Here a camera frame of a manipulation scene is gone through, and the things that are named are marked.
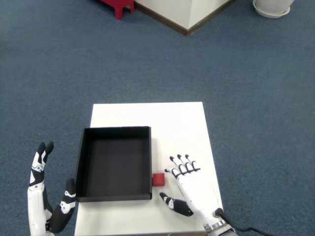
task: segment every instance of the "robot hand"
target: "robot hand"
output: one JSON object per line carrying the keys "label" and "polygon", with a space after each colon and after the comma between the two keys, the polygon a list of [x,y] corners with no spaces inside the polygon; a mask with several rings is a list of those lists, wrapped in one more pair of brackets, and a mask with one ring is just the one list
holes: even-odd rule
{"label": "robot hand", "polygon": [[168,197],[165,193],[160,193],[162,199],[170,209],[177,213],[185,216],[197,214],[209,235],[225,233],[232,235],[234,233],[232,227],[220,217],[214,216],[214,212],[220,207],[218,198],[202,175],[196,161],[188,155],[185,157],[177,155],[177,157],[178,159],[170,156],[170,159],[178,168],[169,168],[165,171],[176,178],[177,185],[186,202]]}
{"label": "robot hand", "polygon": [[41,143],[35,154],[28,188],[28,212],[31,236],[51,236],[61,232],[70,220],[75,208],[74,179],[67,180],[63,199],[53,211],[48,203],[44,185],[44,168],[48,155],[54,148],[53,142],[47,146]]}

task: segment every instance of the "white flower pot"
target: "white flower pot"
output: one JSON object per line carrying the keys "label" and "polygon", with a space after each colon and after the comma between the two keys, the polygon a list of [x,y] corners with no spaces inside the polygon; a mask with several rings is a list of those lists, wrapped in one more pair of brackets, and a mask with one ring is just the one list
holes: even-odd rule
{"label": "white flower pot", "polygon": [[281,15],[288,11],[294,0],[256,0],[256,7],[267,14]]}

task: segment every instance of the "cable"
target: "cable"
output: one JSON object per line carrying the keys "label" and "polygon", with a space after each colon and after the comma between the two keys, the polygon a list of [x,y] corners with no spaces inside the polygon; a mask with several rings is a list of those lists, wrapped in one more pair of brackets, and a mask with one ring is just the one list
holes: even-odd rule
{"label": "cable", "polygon": [[233,228],[235,228],[235,229],[238,230],[238,231],[246,232],[246,231],[252,230],[252,231],[255,231],[255,232],[257,232],[257,233],[259,233],[259,234],[261,234],[261,235],[273,236],[273,235],[271,235],[271,234],[268,234],[268,233],[266,233],[266,232],[264,232],[264,231],[262,231],[262,230],[258,230],[258,229],[253,228],[253,227],[244,228],[244,229],[236,227],[234,224],[232,224],[232,222],[230,221],[230,219],[227,217],[227,215],[223,212],[223,210],[222,210],[221,208],[216,209],[215,214],[216,214],[216,216],[220,216],[223,220],[226,221],[226,223],[230,224]]}

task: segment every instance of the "black tray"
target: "black tray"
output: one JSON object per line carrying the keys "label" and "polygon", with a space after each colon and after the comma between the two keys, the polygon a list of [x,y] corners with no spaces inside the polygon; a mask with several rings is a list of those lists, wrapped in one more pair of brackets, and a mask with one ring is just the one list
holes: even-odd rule
{"label": "black tray", "polygon": [[151,128],[84,129],[76,198],[79,202],[151,199]]}

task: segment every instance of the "robot finger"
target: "robot finger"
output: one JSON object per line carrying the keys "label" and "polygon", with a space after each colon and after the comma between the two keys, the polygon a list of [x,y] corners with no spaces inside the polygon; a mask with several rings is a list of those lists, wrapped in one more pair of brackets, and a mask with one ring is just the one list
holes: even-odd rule
{"label": "robot finger", "polygon": [[41,143],[38,146],[37,152],[35,153],[34,159],[33,159],[33,163],[31,165],[31,168],[37,172],[41,172],[42,169],[42,154],[45,151],[45,144]]}
{"label": "robot finger", "polygon": [[174,162],[174,164],[178,167],[179,171],[183,174],[186,175],[188,174],[187,169],[185,168],[185,166],[183,165],[183,163],[181,161],[179,161],[178,159],[175,159],[174,157],[170,156],[169,159]]}
{"label": "robot finger", "polygon": [[54,143],[50,141],[48,145],[46,146],[45,151],[42,154],[42,160],[43,160],[44,166],[47,162],[48,155],[53,151],[53,149],[54,149]]}
{"label": "robot finger", "polygon": [[180,173],[177,169],[175,168],[167,168],[164,170],[165,172],[172,173],[173,176],[178,179],[180,176],[183,176],[182,173]]}
{"label": "robot finger", "polygon": [[185,158],[189,161],[195,171],[200,171],[200,168],[197,166],[197,162],[192,160],[189,155],[185,155]]}
{"label": "robot finger", "polygon": [[54,234],[61,232],[69,222],[75,208],[75,184],[74,179],[67,180],[63,199],[56,206],[50,218],[50,231]]}
{"label": "robot finger", "polygon": [[180,154],[177,155],[178,159],[181,160],[181,162],[184,164],[185,168],[187,169],[188,173],[191,173],[194,171],[193,167],[191,166],[190,162],[183,158]]}
{"label": "robot finger", "polygon": [[46,146],[44,143],[41,143],[38,146],[37,152],[35,153],[33,159],[33,163],[31,165],[31,177],[29,187],[32,187],[32,190],[41,189],[41,186],[44,181],[45,163],[42,157],[45,157],[46,155],[45,149]]}
{"label": "robot finger", "polygon": [[193,212],[187,205],[187,203],[183,200],[179,199],[173,199],[172,197],[168,197],[165,193],[160,193],[159,194],[161,198],[164,200],[164,202],[168,205],[168,207],[177,212],[180,213],[184,216],[192,216]]}

